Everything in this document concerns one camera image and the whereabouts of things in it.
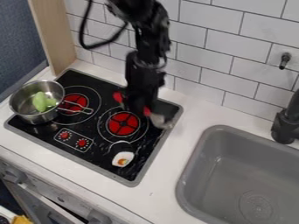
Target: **black cable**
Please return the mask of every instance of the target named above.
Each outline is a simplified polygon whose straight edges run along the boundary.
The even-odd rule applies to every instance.
[[[110,44],[110,43],[116,41],[128,26],[128,23],[125,22],[123,27],[118,32],[116,32],[110,39],[104,40],[104,41],[96,43],[96,44],[86,45],[84,43],[84,30],[85,30],[85,27],[87,26],[87,19],[89,17],[89,13],[90,13],[90,10],[92,9],[92,7],[93,7],[93,0],[89,0],[87,10],[85,11],[84,17],[83,17],[81,25],[80,25],[80,31],[79,31],[79,43],[81,44],[81,46],[84,49],[87,49],[87,50],[91,50],[91,49],[94,49],[94,48],[97,48],[100,46],[105,46],[107,44]]]

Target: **white tile wall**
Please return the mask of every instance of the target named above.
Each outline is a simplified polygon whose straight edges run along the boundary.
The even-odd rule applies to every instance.
[[[288,0],[286,9],[283,13],[283,18],[299,21],[299,1],[298,0]]]
[[[242,12],[213,7],[206,4],[183,1],[180,20],[224,32],[238,33]]]
[[[86,51],[78,30],[86,0],[64,0],[78,58],[123,74],[136,47],[131,26],[111,45]],[[123,22],[95,0],[86,42],[108,39]],[[273,120],[299,88],[299,0],[160,0],[170,15],[166,87]],[[291,53],[287,70],[278,66]]]
[[[88,63],[93,63],[93,56],[92,53],[90,51],[87,51],[81,47],[75,46],[75,50],[77,53],[77,57],[80,60],[84,60]]]
[[[234,59],[232,74],[279,88],[292,89],[297,73],[246,59]]]
[[[292,95],[293,92],[260,84],[255,99],[286,108]]]
[[[206,39],[206,49],[260,62],[266,61],[270,46],[265,41],[221,31],[209,31]]]
[[[285,45],[273,45],[268,64],[279,66],[282,62],[282,53],[290,53],[291,61],[287,64],[287,68],[299,72],[299,49]]]
[[[287,46],[299,47],[299,24],[246,13],[241,34]]]
[[[170,39],[192,46],[205,45],[206,29],[194,25],[172,22],[170,25]]]
[[[230,93],[226,93],[224,106],[271,121],[275,119],[276,113],[282,110],[282,108],[267,104],[265,102],[255,101],[244,96]]]
[[[177,60],[169,59],[166,72],[190,81],[199,82],[200,67],[192,66]]]
[[[177,59],[201,67],[228,73],[233,57],[189,45],[177,45]]]
[[[213,0],[212,4],[239,11],[280,17],[285,0]]]
[[[194,98],[203,98],[218,105],[220,105],[223,100],[224,91],[200,85],[192,81],[176,78],[175,87],[177,91],[183,94],[191,95]]]
[[[244,80],[229,74],[218,73],[208,69],[203,69],[200,83],[248,97],[254,97],[258,86],[255,81]]]

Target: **white countertop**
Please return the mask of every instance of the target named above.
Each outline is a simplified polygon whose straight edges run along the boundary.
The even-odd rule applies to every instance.
[[[108,81],[125,84],[123,75],[98,66],[76,61],[72,67]],[[55,77],[47,68],[35,79],[41,78]],[[183,211],[175,196],[177,180],[202,132],[213,125],[223,124],[271,139],[269,130],[272,123],[166,88],[161,90],[160,97],[181,105],[184,113],[137,187],[121,185],[6,130],[3,124],[12,115],[7,100],[0,104],[0,145],[8,150],[0,149],[0,155],[12,163],[22,165],[26,170],[32,169],[33,173],[44,176],[53,185],[67,189],[99,207],[105,207],[129,223],[141,224],[142,221],[131,217],[128,210],[149,221],[144,223],[203,224],[203,221]],[[298,142],[292,146],[299,148]]]

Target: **subway tile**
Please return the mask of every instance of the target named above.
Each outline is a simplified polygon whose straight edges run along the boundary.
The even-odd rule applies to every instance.
[[[76,31],[72,31],[72,36],[73,36],[73,43],[76,46],[81,47],[81,45],[79,43],[79,33],[76,32]],[[84,38],[85,38],[85,43],[87,45],[91,45],[91,44],[99,43],[99,42],[103,41],[103,39],[94,38],[94,37],[91,37],[91,36],[88,36],[88,35],[85,35]],[[92,51],[93,52],[97,52],[97,53],[103,53],[103,54],[109,55],[109,46],[108,45],[104,45],[102,47],[95,48]]]
[[[123,26],[124,22],[113,15],[107,8],[105,8],[107,23],[111,25]]]
[[[224,91],[222,90],[218,90],[213,87],[207,87],[198,83],[194,83],[188,80],[182,80],[179,78],[176,78],[175,82],[175,90],[178,92],[192,96],[194,98],[202,98],[209,102],[216,103],[218,105],[221,105],[222,103],[224,96]]]
[[[280,17],[285,0],[213,0],[212,4],[262,15]]]
[[[80,25],[81,25],[81,17],[76,17],[73,15],[67,15],[68,18],[68,23],[70,24],[70,29],[72,31],[78,32],[80,30]],[[87,27],[85,28],[84,33],[88,33]]]
[[[136,48],[136,38],[134,31],[129,31],[129,46]]]
[[[107,0],[94,0],[94,2],[99,3],[99,4],[105,4]]]
[[[233,61],[232,74],[289,90],[293,87],[297,76],[297,73],[289,70],[282,71],[275,66],[238,58]]]
[[[167,57],[169,59],[175,59],[177,55],[177,42],[172,42],[170,46],[170,52],[167,52]]]
[[[84,0],[65,0],[66,12],[83,17],[87,8],[87,1]],[[94,3],[93,9],[90,11],[90,19],[105,22],[104,6]]]
[[[211,0],[192,0],[193,2],[199,3],[199,4],[210,4]]]
[[[125,60],[127,58],[128,53],[134,51],[134,49],[125,46],[125,45],[117,45],[110,44],[111,56],[120,60]]]
[[[76,50],[78,59],[84,60],[89,63],[93,63],[93,57],[92,57],[92,53],[90,51],[85,50],[78,46],[75,46],[75,50]]]
[[[299,47],[299,23],[246,13],[241,35]]]
[[[226,93],[224,106],[270,121],[275,119],[276,113],[282,111],[281,108],[267,104],[265,102],[255,101],[244,96],[230,93]]]
[[[200,83],[248,97],[254,97],[258,86],[258,83],[255,81],[244,80],[229,74],[218,73],[208,69],[203,69]]]
[[[289,105],[292,95],[293,92],[260,84],[255,98],[263,102],[286,108]]]
[[[172,20],[178,19],[178,6],[180,0],[159,0],[163,7],[168,11],[169,17]]]
[[[88,20],[87,27],[90,35],[100,39],[110,39],[119,30],[118,27],[95,22],[93,20]],[[115,42],[128,46],[129,31],[125,31]]]
[[[224,32],[238,33],[243,13],[182,1],[180,21]]]
[[[105,67],[111,71],[119,74],[124,74],[125,72],[125,62],[119,59],[114,59],[97,52],[92,52],[94,56],[94,64],[96,66]]]
[[[192,66],[173,59],[168,60],[165,68],[168,74],[196,82],[199,82],[200,69],[199,66]]]
[[[297,91],[299,89],[299,79],[297,79],[296,84],[293,88],[293,91]]]
[[[76,16],[83,17],[87,8],[87,1],[82,0],[65,0],[66,12]]]
[[[170,23],[170,39],[192,46],[203,47],[205,45],[206,29],[194,25]]]
[[[282,62],[282,55],[284,53],[290,53],[292,55],[291,61],[289,61],[287,64],[287,68],[299,71],[299,49],[285,45],[273,45],[268,64],[279,66]]]
[[[298,0],[288,0],[282,17],[290,20],[299,21],[298,9],[299,9]]]
[[[174,76],[167,74],[165,76],[165,87],[173,90],[174,89],[174,80],[175,80]]]
[[[193,65],[228,73],[233,57],[189,45],[178,44],[177,59]]]
[[[241,58],[265,62],[271,44],[221,31],[208,31],[206,49],[228,53]]]

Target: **pot handle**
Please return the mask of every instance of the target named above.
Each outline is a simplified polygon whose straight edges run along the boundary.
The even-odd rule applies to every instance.
[[[94,112],[94,110],[92,108],[83,107],[79,103],[76,103],[76,102],[73,102],[73,101],[63,101],[62,103],[64,103],[64,102],[67,102],[67,103],[72,104],[74,106],[78,106],[78,107],[82,108],[82,110],[72,110],[72,109],[68,109],[68,108],[57,108],[58,110],[72,112],[72,113],[82,113],[82,114],[86,114],[86,115],[89,115],[89,116],[91,114],[93,114],[93,112]]]

